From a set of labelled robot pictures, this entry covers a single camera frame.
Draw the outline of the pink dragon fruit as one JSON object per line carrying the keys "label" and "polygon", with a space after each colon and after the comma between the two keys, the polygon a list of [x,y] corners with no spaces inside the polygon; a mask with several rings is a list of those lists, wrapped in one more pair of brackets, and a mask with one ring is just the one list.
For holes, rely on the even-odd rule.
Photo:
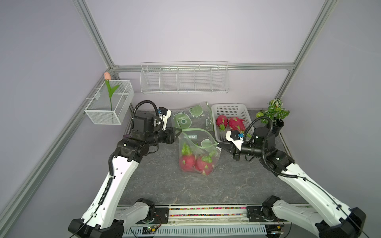
{"label": "pink dragon fruit", "polygon": [[216,125],[221,131],[226,131],[229,120],[225,115],[219,115],[216,119]]}
{"label": "pink dragon fruit", "polygon": [[239,131],[240,133],[244,133],[246,130],[244,122],[245,120],[243,119],[232,117],[229,119],[229,127],[232,131]]}

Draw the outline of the zip-top bag green print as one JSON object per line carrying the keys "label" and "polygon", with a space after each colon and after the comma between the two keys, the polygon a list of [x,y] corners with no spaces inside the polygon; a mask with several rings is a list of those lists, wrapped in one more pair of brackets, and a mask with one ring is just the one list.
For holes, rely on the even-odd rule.
{"label": "zip-top bag green print", "polygon": [[179,129],[199,128],[214,131],[211,107],[207,102],[195,106],[174,110],[171,114],[172,126]]}
{"label": "zip-top bag green print", "polygon": [[[178,140],[180,149],[179,158],[181,156],[182,145],[186,143],[191,147],[196,159],[205,155],[209,155],[210,152],[216,152],[218,154],[216,156],[218,163],[221,154],[221,148],[218,147],[218,142],[206,130],[198,128],[183,129],[182,133],[178,137]],[[194,173],[202,174],[196,169]]]}

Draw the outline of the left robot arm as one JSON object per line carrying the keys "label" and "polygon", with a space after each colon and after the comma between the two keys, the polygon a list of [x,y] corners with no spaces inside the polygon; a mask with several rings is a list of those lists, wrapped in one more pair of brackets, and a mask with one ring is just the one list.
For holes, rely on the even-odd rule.
{"label": "left robot arm", "polygon": [[108,159],[108,173],[95,199],[81,218],[73,219],[68,227],[72,237],[121,238],[124,232],[140,221],[155,217],[155,203],[139,199],[134,205],[117,214],[118,202],[144,156],[159,144],[172,144],[182,132],[167,125],[171,110],[157,107],[144,100],[132,113],[131,128],[118,142]]}

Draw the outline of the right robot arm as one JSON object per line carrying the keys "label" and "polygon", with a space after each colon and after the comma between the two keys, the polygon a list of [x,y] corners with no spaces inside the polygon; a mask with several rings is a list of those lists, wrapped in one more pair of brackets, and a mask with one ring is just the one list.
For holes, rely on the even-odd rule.
{"label": "right robot arm", "polygon": [[298,192],[313,208],[307,211],[291,205],[277,196],[262,203],[257,214],[265,220],[276,218],[289,221],[319,238],[358,238],[365,234],[366,214],[358,207],[349,207],[334,198],[313,181],[287,153],[276,149],[271,118],[261,116],[247,129],[227,131],[226,140],[218,147],[239,160],[241,155],[258,158],[273,175]]}

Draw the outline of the dragon fruit in far bag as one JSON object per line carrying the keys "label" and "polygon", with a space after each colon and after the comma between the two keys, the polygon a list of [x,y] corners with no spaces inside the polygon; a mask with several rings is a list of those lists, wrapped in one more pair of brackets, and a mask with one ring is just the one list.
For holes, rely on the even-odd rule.
{"label": "dragon fruit in far bag", "polygon": [[191,147],[184,143],[181,148],[181,156],[179,158],[180,169],[184,172],[194,172],[195,171],[195,155]]}

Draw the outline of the white plastic basket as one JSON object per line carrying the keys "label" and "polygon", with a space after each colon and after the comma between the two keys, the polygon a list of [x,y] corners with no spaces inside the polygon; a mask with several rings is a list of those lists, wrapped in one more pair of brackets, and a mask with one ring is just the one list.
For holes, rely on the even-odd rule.
{"label": "white plastic basket", "polygon": [[215,137],[218,142],[226,140],[226,133],[238,130],[243,133],[252,122],[244,104],[214,104],[211,107]]}

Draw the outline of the potted green plant black vase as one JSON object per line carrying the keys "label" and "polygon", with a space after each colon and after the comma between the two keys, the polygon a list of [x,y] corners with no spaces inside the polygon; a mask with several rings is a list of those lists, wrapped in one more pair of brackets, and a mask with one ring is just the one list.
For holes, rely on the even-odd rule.
{"label": "potted green plant black vase", "polygon": [[283,102],[281,99],[276,98],[268,103],[269,107],[265,111],[260,111],[256,114],[256,117],[268,117],[272,119],[273,129],[272,132],[275,137],[278,137],[280,134],[280,130],[284,127],[284,119],[289,116],[290,110],[286,110],[283,107]]}

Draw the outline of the artificial pink tulip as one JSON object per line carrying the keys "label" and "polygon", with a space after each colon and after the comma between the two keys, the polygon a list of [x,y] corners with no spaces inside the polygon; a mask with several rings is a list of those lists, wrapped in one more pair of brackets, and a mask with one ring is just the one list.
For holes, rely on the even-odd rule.
{"label": "artificial pink tulip", "polygon": [[112,97],[113,97],[113,94],[115,93],[115,91],[119,88],[119,85],[111,87],[110,81],[112,80],[112,77],[111,77],[111,74],[109,72],[104,73],[104,80],[105,80],[105,84],[106,84],[106,87],[108,90],[108,96],[109,96],[109,100],[110,100],[110,108],[112,111],[113,110]]}

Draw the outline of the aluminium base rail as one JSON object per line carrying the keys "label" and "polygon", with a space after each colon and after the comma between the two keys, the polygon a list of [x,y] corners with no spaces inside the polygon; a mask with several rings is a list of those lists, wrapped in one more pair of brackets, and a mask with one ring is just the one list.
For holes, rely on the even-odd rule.
{"label": "aluminium base rail", "polygon": [[322,221],[321,215],[308,204],[288,204],[277,202],[274,212],[267,212],[259,204],[235,205],[157,205],[152,218],[145,217],[136,205],[118,206],[115,218],[124,220],[128,227],[262,227],[281,230],[286,225],[314,227]]}

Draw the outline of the white mesh wall box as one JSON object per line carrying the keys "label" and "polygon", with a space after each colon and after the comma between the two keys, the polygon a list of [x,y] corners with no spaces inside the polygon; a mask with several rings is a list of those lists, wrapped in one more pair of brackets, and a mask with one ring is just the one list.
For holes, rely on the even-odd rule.
{"label": "white mesh wall box", "polygon": [[121,125],[134,94],[129,80],[104,80],[84,112],[95,125]]}

